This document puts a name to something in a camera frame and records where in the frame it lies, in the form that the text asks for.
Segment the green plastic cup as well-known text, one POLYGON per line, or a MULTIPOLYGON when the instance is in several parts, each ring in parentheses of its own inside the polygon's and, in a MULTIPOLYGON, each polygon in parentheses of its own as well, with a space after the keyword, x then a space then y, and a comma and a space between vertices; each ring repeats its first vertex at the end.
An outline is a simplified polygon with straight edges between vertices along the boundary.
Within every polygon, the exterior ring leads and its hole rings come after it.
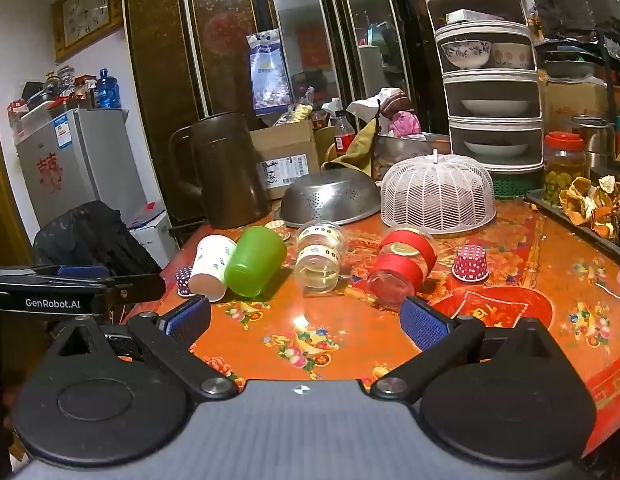
POLYGON ((240 235, 224 273, 226 286, 234 294, 259 296, 281 268, 287 247, 275 231, 265 226, 250 226, 240 235))

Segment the wooden framed wall clock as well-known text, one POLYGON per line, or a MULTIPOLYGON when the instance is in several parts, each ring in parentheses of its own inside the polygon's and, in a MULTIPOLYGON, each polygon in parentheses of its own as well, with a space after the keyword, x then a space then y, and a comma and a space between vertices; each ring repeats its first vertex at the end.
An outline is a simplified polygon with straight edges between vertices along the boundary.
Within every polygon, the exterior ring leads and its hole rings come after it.
POLYGON ((56 0, 52 4, 55 61, 67 61, 122 27, 121 0, 56 0))

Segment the white paper cup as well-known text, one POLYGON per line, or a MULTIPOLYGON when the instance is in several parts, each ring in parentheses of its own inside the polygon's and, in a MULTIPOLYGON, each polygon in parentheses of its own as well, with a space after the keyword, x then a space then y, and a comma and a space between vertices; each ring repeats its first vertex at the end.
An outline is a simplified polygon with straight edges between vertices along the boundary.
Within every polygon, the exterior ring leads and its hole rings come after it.
POLYGON ((236 249, 227 236, 208 235, 199 240, 188 280, 189 290, 206 296, 210 302, 221 301, 226 292, 225 270, 236 249))

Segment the white mesh food cover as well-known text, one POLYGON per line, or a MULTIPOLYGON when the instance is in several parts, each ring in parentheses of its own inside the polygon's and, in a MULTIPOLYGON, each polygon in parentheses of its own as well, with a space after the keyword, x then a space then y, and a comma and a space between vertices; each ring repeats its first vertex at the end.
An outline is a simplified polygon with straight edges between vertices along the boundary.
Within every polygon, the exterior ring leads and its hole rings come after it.
POLYGON ((496 218, 493 181, 485 166, 459 155, 397 162, 380 183, 380 219, 432 235, 474 231, 496 218))

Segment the red lid pickle jar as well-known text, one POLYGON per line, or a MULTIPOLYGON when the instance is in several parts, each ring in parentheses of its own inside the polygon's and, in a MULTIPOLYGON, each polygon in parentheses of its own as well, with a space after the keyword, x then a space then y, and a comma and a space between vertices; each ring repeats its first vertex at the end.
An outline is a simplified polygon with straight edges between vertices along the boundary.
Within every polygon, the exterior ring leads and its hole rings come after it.
POLYGON ((543 140, 543 200, 560 204, 560 193, 586 174, 586 144, 578 134, 552 131, 543 140))

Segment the blue white snack bag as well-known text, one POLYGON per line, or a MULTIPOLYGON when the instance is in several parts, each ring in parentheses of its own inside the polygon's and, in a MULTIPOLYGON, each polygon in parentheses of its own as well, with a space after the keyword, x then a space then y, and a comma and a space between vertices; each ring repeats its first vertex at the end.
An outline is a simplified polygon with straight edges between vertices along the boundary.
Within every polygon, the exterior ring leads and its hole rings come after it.
POLYGON ((257 116, 285 112, 293 102, 282 41, 277 29, 247 37, 252 108, 257 116))

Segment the dark brown plastic pitcher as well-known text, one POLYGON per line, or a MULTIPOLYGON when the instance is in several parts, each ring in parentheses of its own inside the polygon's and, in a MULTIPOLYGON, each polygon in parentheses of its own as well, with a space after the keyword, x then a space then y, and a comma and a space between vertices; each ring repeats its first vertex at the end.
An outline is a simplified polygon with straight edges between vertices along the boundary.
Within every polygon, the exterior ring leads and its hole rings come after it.
POLYGON ((203 204, 215 229, 234 229, 270 211, 244 115, 215 114, 176 130, 169 141, 176 184, 203 204))

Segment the red cap soda bottle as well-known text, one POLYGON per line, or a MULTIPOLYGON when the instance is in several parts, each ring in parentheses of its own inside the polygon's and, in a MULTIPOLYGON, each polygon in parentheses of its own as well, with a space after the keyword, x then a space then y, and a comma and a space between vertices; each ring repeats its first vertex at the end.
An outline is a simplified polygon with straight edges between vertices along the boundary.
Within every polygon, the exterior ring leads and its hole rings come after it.
POLYGON ((335 147, 338 155, 346 154, 348 148, 357 131, 354 130, 348 120, 347 113, 344 110, 339 110, 335 116, 335 147))

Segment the silver mini refrigerator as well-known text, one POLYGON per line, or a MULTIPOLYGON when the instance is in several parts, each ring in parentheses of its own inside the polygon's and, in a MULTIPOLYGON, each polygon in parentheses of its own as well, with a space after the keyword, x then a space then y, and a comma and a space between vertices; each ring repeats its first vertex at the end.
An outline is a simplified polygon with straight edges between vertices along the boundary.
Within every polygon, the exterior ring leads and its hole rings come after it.
POLYGON ((146 205, 125 119, 124 110, 74 108, 17 144, 40 226, 93 200, 119 211, 125 222, 146 205))

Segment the tiered dish storage rack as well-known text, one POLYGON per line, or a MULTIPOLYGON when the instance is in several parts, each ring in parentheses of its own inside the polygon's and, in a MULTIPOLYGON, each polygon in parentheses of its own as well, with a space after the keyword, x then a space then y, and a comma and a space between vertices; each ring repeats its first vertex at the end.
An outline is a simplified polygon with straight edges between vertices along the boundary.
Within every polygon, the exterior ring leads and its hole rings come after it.
POLYGON ((543 120, 523 0, 425 0, 451 151, 480 162, 499 198, 540 188, 543 120))

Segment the red banded clear cup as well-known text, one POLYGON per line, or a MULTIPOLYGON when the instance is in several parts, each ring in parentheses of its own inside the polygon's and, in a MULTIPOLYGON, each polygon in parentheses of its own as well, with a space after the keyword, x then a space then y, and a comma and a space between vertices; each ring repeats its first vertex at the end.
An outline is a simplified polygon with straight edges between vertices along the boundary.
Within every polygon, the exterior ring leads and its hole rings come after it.
POLYGON ((438 245, 424 230, 410 224, 390 229, 379 244, 367 289, 384 308, 399 309, 414 296, 438 260, 438 245))

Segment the steel colander bowl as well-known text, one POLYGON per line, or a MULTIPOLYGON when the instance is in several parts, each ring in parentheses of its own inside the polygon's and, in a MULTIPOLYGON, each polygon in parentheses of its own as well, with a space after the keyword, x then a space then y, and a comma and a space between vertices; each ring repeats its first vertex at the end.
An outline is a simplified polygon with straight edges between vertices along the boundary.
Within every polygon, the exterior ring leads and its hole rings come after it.
POLYGON ((372 178, 361 171, 338 168, 294 180, 281 200, 278 218, 293 228, 314 220, 344 226, 379 210, 379 188, 372 178))

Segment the small yellow cupcake cup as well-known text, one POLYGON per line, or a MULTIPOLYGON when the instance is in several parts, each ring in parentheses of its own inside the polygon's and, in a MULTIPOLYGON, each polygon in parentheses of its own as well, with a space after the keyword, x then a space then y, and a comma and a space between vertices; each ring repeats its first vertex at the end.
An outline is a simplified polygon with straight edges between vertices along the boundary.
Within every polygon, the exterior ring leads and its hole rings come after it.
POLYGON ((282 240, 288 240, 290 237, 288 226, 283 220, 272 220, 267 222, 265 227, 275 232, 282 240))

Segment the white foam box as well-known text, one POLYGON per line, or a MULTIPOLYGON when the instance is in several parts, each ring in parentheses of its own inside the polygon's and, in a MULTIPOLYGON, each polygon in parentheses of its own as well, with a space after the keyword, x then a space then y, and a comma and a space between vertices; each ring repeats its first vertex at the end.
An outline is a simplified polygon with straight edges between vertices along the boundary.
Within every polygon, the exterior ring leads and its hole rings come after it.
POLYGON ((140 246, 164 269, 179 252, 180 247, 170 233, 172 226, 165 211, 130 232, 140 246))

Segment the blue water bottle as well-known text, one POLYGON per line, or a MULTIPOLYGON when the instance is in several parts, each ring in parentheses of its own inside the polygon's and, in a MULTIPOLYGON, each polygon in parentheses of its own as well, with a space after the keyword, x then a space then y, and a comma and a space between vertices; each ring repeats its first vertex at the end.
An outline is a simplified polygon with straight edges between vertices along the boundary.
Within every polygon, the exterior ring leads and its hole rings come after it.
POLYGON ((115 108, 119 110, 121 107, 118 79, 111 76, 107 68, 102 68, 99 71, 95 96, 96 104, 99 108, 115 108))

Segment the black plastic bag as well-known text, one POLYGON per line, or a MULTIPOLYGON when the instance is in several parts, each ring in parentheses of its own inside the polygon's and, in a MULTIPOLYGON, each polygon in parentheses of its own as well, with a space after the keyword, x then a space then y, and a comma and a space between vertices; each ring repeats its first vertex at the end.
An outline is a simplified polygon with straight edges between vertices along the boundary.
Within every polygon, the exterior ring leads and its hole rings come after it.
POLYGON ((36 264, 103 266, 111 275, 159 274, 161 268, 132 236, 119 210, 99 200, 48 222, 33 244, 36 264))

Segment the red polka dot cupcake cup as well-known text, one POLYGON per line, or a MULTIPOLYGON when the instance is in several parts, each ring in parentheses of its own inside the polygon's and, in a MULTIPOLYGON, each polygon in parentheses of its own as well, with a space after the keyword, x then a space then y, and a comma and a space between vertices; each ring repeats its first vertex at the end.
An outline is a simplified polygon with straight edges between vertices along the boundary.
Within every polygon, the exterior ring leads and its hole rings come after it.
POLYGON ((452 274, 459 281, 465 283, 485 281, 489 275, 485 248, 474 244, 467 244, 459 248, 452 266, 452 274))

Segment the cardboard box with label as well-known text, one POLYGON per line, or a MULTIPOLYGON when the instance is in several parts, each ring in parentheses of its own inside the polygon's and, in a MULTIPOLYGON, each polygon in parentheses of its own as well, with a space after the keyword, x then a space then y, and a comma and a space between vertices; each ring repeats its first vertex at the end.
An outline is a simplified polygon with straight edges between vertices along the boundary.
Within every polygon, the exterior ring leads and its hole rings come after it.
POLYGON ((294 180, 319 171, 309 120, 250 132, 261 183, 269 200, 282 198, 294 180))

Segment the tray of dried peels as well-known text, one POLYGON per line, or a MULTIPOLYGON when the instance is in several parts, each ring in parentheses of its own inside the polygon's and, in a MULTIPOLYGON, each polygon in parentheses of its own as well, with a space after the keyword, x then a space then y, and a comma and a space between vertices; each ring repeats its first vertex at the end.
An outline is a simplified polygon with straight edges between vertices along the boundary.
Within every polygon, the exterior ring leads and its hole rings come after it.
POLYGON ((620 180, 612 174, 591 181, 551 171, 526 199, 620 261, 620 180))

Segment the yellow banded clear cup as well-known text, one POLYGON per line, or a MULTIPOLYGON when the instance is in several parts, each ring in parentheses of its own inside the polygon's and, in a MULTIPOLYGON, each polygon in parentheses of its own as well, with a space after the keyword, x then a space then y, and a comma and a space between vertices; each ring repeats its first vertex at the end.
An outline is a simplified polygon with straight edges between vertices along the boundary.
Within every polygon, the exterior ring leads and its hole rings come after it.
POLYGON ((313 220, 301 226, 293 275, 304 295, 323 295, 336 288, 346 251, 346 235, 337 224, 313 220))

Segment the purple polka dot cupcake cup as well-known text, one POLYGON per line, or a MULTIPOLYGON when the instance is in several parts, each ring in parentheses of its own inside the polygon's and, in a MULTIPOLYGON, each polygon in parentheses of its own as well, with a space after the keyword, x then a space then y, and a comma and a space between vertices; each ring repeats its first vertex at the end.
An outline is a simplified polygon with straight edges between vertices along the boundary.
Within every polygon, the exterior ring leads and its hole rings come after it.
POLYGON ((183 266, 182 269, 175 273, 175 283, 177 293, 183 297, 188 298, 193 296, 191 289, 189 288, 189 279, 191 278, 191 267, 183 266))

